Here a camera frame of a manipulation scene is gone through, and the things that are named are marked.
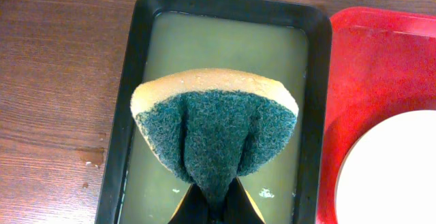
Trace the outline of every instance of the water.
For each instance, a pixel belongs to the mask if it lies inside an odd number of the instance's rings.
[[[187,14],[156,17],[144,81],[180,71],[218,67],[278,80],[300,114],[285,150],[259,172],[241,178],[267,223],[292,218],[308,42],[303,31]],[[189,185],[154,157],[136,130],[120,223],[167,223]]]

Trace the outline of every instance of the black tray rim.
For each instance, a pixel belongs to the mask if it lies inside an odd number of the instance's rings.
[[[185,6],[182,9],[172,8],[174,5],[165,5],[159,0],[136,1],[127,40],[95,223],[118,223],[135,127],[129,109],[130,97],[134,89],[142,82],[154,17],[167,11],[284,25],[302,29],[306,33],[309,40],[309,60],[306,75],[305,108],[302,115],[295,203],[294,209],[290,211],[293,213],[292,223],[315,223],[332,47],[330,19],[319,9],[310,5],[271,0],[228,1],[242,1],[242,4],[257,4],[260,7],[273,6],[272,10],[263,9],[272,14],[283,13],[283,10],[285,12],[289,10],[286,12],[287,14],[297,12],[300,14],[298,16],[300,21],[292,19],[290,15],[288,19],[265,16],[254,20],[249,17],[252,12],[246,16],[242,14],[214,14],[210,10],[196,9],[198,7],[195,5],[198,3],[197,1],[195,3],[183,2]],[[141,41],[144,37],[146,37],[145,45],[138,45],[137,41]]]

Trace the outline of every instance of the black tray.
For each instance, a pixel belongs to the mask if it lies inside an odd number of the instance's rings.
[[[332,28],[328,17],[314,7],[266,0],[136,1],[95,223],[118,222],[135,127],[130,98],[142,83],[153,20],[168,11],[295,27],[306,33],[309,60],[293,223],[315,223]]]

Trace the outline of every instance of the wooden table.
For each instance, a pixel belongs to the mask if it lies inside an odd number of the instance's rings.
[[[436,0],[282,0],[436,15]],[[0,223],[93,223],[135,0],[0,0]]]

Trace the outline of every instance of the sponge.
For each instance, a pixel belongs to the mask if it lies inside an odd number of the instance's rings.
[[[131,112],[160,162],[198,185],[219,212],[237,176],[257,171],[283,150],[298,106],[280,82],[229,69],[194,69],[141,84]]]

